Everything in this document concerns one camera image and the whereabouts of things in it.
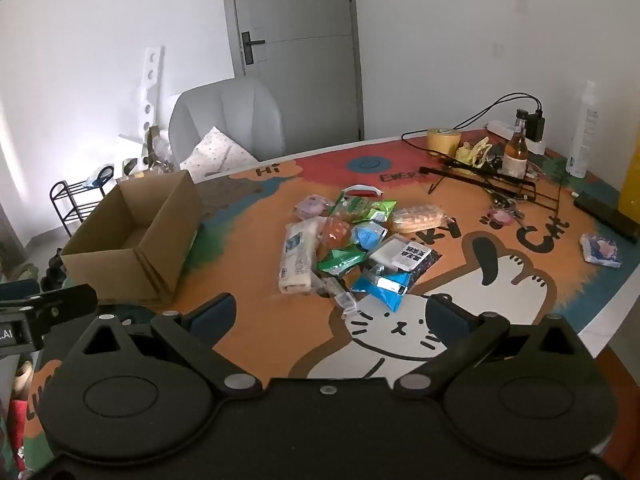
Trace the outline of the black sesame cake packet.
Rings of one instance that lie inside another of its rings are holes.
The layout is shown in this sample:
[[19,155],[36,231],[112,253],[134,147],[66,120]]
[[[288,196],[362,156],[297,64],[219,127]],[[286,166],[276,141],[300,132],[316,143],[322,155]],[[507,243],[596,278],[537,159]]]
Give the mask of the black sesame cake packet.
[[393,236],[368,258],[368,270],[374,275],[407,273],[416,282],[442,258],[435,249],[405,237]]

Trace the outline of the long white snack pack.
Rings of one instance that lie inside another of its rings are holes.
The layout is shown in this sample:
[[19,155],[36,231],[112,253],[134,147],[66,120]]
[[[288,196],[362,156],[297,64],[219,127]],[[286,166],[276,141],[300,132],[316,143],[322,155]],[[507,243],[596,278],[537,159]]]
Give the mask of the long white snack pack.
[[314,288],[319,236],[326,218],[314,217],[286,226],[279,271],[282,294],[306,294]]

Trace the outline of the clear wafer biscuit pack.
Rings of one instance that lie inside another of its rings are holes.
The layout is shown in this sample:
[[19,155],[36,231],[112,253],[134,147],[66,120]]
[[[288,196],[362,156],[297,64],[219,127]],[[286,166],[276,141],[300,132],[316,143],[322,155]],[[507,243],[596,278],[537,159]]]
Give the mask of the clear wafer biscuit pack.
[[448,217],[439,206],[424,204],[395,210],[390,217],[393,230],[411,234],[446,226]]

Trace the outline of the light green snack packet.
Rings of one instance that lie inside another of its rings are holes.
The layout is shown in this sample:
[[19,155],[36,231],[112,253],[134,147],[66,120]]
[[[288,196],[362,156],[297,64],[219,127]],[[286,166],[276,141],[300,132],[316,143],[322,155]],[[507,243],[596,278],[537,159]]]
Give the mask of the light green snack packet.
[[359,220],[362,222],[385,223],[397,205],[396,200],[378,200],[367,204]]

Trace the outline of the dark green snack packet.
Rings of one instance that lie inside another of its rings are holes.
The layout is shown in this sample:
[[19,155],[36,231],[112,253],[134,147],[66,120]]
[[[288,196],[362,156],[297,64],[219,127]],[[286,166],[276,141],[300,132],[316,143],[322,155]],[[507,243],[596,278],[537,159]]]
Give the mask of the dark green snack packet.
[[321,273],[339,276],[366,260],[367,252],[358,245],[328,249],[318,262]]

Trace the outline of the orange snack packet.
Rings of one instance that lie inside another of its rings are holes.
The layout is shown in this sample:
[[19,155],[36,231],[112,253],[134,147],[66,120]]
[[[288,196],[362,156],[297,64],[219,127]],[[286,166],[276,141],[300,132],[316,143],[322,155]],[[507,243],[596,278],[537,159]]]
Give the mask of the orange snack packet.
[[328,217],[324,222],[320,243],[328,249],[340,249],[350,242],[352,225],[338,217]]

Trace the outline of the white perforated board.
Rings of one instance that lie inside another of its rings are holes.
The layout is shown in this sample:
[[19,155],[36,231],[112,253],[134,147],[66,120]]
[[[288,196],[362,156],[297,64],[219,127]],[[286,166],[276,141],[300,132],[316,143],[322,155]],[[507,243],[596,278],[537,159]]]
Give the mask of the white perforated board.
[[130,91],[129,100],[119,118],[118,137],[122,159],[137,158],[144,152],[146,136],[158,125],[162,104],[162,79],[165,48],[147,47],[138,84]]

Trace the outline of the yellow plastic bag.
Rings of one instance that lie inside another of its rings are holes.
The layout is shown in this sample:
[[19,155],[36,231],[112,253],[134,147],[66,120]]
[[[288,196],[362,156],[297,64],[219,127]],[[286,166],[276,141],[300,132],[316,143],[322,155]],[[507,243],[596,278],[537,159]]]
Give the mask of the yellow plastic bag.
[[484,139],[474,145],[469,142],[464,142],[460,148],[457,149],[454,158],[463,165],[482,168],[493,147],[494,144],[489,141],[488,136],[485,136]]

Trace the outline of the pink keychain with keys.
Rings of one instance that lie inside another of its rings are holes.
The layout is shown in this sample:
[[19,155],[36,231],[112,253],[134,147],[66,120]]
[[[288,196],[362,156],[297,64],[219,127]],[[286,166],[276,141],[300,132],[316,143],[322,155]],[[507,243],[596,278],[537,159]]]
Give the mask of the pink keychain with keys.
[[525,220],[525,214],[521,212],[514,200],[494,200],[489,208],[488,217],[500,226],[507,226],[514,222],[522,226]]

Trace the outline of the small clear snack packet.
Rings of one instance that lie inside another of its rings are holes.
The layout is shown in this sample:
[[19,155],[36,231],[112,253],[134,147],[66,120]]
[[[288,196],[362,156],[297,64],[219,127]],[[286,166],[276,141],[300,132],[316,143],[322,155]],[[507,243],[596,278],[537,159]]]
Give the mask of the small clear snack packet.
[[318,274],[312,274],[311,285],[319,296],[331,299],[342,310],[342,318],[349,318],[357,313],[358,306],[355,296],[344,289],[334,276],[320,278]]

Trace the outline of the dotted white cushion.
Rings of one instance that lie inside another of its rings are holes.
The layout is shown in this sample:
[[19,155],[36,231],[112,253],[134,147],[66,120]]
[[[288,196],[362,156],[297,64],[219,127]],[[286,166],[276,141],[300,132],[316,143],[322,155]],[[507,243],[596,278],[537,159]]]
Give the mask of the dotted white cushion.
[[258,160],[250,152],[214,127],[180,164],[180,169],[186,170],[194,182],[201,182],[216,174],[257,164]]

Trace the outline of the green white bread packet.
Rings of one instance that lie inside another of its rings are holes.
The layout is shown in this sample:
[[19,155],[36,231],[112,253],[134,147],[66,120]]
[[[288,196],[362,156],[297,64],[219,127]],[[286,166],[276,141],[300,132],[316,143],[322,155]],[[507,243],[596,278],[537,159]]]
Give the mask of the green white bread packet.
[[329,216],[347,223],[353,222],[364,213],[370,201],[370,198],[366,196],[351,196],[342,193],[331,208]]

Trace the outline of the red blue snack packet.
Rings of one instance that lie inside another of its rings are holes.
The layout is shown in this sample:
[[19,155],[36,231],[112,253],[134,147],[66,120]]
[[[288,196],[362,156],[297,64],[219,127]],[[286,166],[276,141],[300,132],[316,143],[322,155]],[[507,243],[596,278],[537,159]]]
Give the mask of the red blue snack packet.
[[342,189],[342,195],[345,197],[377,197],[380,198],[384,192],[379,188],[365,184],[354,184],[348,188]]

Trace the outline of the purple mochi packet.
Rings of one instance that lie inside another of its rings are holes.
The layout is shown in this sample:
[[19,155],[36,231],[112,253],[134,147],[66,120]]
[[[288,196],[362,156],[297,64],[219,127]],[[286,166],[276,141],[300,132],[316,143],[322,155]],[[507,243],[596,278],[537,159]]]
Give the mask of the purple mochi packet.
[[332,200],[314,194],[305,197],[294,208],[296,217],[299,220],[308,220],[314,217],[326,216],[333,208]]

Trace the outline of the light blue snack packet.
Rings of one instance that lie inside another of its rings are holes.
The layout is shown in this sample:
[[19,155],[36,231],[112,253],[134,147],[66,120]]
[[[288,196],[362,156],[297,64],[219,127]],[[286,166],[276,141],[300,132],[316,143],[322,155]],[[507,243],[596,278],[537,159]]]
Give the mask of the light blue snack packet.
[[374,221],[358,223],[350,230],[352,244],[358,245],[367,252],[377,248],[385,240],[386,235],[387,229]]

